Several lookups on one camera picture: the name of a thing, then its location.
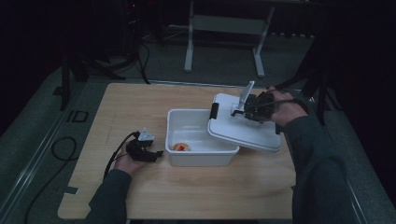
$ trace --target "wooden table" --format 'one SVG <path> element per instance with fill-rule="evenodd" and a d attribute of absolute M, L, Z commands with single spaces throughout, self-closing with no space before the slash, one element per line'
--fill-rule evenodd
<path fill-rule="evenodd" d="M 210 108 L 217 93 L 242 89 L 198 86 L 110 84 L 99 106 L 58 214 L 84 218 L 102 183 L 106 164 L 120 142 L 146 127 L 152 151 L 164 150 L 133 179 L 126 200 L 128 218 L 259 219 L 291 218 L 295 172 L 288 146 L 276 154 L 241 148 L 228 166 L 175 167 L 164 146 L 166 116 L 172 108 Z"/>

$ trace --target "white lid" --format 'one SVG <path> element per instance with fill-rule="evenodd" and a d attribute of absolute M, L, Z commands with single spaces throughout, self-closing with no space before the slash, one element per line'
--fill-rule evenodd
<path fill-rule="evenodd" d="M 214 106 L 207 131 L 221 141 L 240 147 L 278 152 L 281 147 L 281 139 L 280 135 L 276 134 L 274 122 L 259 123 L 246 119 L 242 114 L 231 116 L 238 107 L 239 99 L 239 97 L 229 94 L 217 94 L 213 101 Z"/>

